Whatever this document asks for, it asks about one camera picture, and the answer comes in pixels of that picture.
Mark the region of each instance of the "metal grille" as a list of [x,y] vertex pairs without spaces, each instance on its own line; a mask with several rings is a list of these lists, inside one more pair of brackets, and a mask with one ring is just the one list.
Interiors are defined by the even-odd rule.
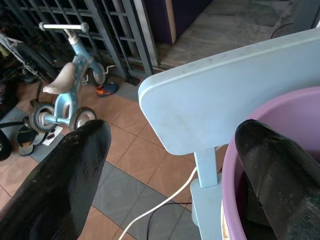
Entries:
[[87,22],[89,33],[77,32],[84,45],[103,64],[116,64],[122,78],[145,78],[152,74],[150,57],[133,0],[3,0],[8,11],[2,25],[19,31],[30,43],[36,36],[54,46],[69,48],[63,30],[41,31],[46,24]]

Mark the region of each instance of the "bike frame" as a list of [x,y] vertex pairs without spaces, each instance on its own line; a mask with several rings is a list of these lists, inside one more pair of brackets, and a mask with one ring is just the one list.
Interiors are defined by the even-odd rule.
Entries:
[[12,55],[14,55],[14,57],[23,64],[24,68],[29,71],[31,74],[33,74],[34,76],[36,76],[37,78],[43,80],[43,76],[41,73],[35,71],[32,69],[31,66],[29,66],[26,61],[23,59],[23,57],[19,54],[19,52],[17,51],[17,44],[18,43],[22,43],[22,41],[11,38],[6,36],[3,32],[0,31],[0,44],[6,48],[10,53],[12,53]]
[[86,50],[85,46],[73,33],[72,37],[69,37],[69,42],[74,50],[75,56],[72,63],[75,65],[75,80],[70,92],[59,94],[54,106],[54,115],[47,114],[44,116],[44,120],[49,123],[55,124],[70,124],[70,119],[73,113],[78,109],[78,91],[81,81],[87,72],[88,68],[91,68],[98,78],[103,78],[103,67],[99,65],[94,57]]

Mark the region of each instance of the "black tire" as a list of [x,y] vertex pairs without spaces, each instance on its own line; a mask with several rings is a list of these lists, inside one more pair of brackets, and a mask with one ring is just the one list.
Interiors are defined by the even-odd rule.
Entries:
[[89,114],[90,117],[88,119],[88,121],[90,120],[94,120],[97,119],[96,113],[89,107],[80,107],[77,111],[75,111],[74,114],[72,114],[71,119],[70,119],[70,124],[69,124],[69,128],[70,131],[74,131],[77,128],[83,126],[86,122],[84,122],[81,126],[79,126],[79,122],[80,122],[80,117],[83,114]]
[[35,64],[42,74],[47,75],[46,80],[51,83],[58,76],[58,71],[56,68],[41,54],[36,52],[32,47],[25,44],[24,42],[19,42],[16,45],[16,49],[23,59],[28,63],[32,62]]
[[0,130],[0,161],[4,161],[10,157],[11,152],[12,147],[10,142],[4,132]]
[[42,112],[49,112],[50,114],[54,114],[55,112],[55,106],[50,102],[41,102],[37,104],[33,110],[32,113],[29,116],[29,122],[33,130],[36,130],[38,132],[44,132],[48,133],[52,129],[54,129],[57,125],[54,123],[50,124],[43,124],[39,120],[40,113]]

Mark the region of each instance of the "bike seat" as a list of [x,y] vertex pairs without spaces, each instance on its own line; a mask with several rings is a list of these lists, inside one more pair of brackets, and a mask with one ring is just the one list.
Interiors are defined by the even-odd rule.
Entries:
[[75,82],[76,66],[68,62],[63,66],[59,75],[49,85],[43,87],[43,92],[48,94],[66,94],[71,91]]

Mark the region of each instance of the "bike wheel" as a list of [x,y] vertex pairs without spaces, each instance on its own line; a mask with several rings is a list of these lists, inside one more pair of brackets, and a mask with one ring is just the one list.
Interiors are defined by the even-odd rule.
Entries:
[[38,132],[48,133],[57,125],[53,122],[46,122],[46,115],[54,115],[55,106],[50,102],[41,102],[37,104],[29,116],[31,127]]
[[72,114],[69,128],[71,131],[74,131],[83,126],[86,122],[94,119],[97,119],[97,116],[91,108],[80,107],[74,114]]
[[41,54],[36,52],[32,47],[25,44],[24,42],[19,42],[16,45],[16,49],[18,53],[22,56],[22,58],[28,63],[31,62],[35,64],[41,73],[45,73],[48,76],[47,81],[49,83],[53,82],[58,76],[58,71],[56,68]]
[[106,75],[103,74],[105,72],[104,66],[100,62],[97,62],[99,68],[101,69],[102,76],[99,76],[95,71],[93,71],[93,78],[96,82],[96,84],[101,85],[104,84],[106,81]]

